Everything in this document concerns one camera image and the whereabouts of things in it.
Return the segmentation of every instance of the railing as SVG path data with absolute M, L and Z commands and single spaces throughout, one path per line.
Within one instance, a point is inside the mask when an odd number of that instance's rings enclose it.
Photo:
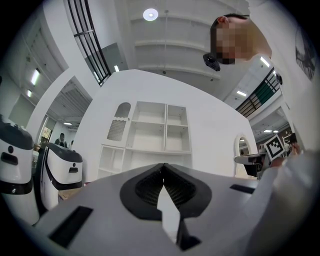
M 97 38 L 97 33 L 92 21 L 88 0 L 73 0 L 77 21 L 75 20 L 74 9 L 72 8 L 71 0 L 67 1 L 72 21 L 76 30 L 76 34 L 74 35 L 74 37 L 79 39 L 82 49 L 89 62 L 88 66 L 90 64 L 89 68 L 91 69 L 95 79 L 101 86 L 104 80 L 108 76 L 111 76 L 111 72 Z
M 274 71 L 275 69 L 272 68 L 253 93 L 236 108 L 236 111 L 247 118 L 279 90 L 280 85 Z

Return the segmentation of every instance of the man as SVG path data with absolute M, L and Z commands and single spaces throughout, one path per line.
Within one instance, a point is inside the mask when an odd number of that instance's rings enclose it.
M 57 144 L 61 147 L 65 147 L 67 148 L 67 143 L 65 142 L 65 134 L 64 133 L 60 133 L 60 138 L 57 138 L 54 142 L 54 144 Z
M 289 157 L 297 156 L 300 154 L 300 146 L 297 141 L 297 137 L 295 133 L 292 133 L 290 136 L 290 145 L 292 147 L 292 151 L 289 154 Z
M 317 53 L 290 13 L 274 0 L 247 0 L 250 16 L 219 16 L 210 29 L 211 53 L 222 64 L 248 61 L 255 55 L 271 59 L 295 132 L 305 149 L 318 149 L 319 119 L 308 111 L 320 107 Z

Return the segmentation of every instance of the white partition wall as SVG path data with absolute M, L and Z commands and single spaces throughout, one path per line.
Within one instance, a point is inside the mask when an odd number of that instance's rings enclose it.
M 123 132 L 126 144 L 112 146 L 107 136 L 121 103 L 131 105 L 130 126 Z M 102 147 L 118 148 L 112 168 L 122 153 L 121 171 L 158 161 L 233 176 L 239 133 L 256 153 L 249 121 L 233 108 L 183 82 L 132 69 L 115 72 L 106 81 L 82 118 L 72 149 L 83 158 L 84 182 L 105 174 L 100 171 Z

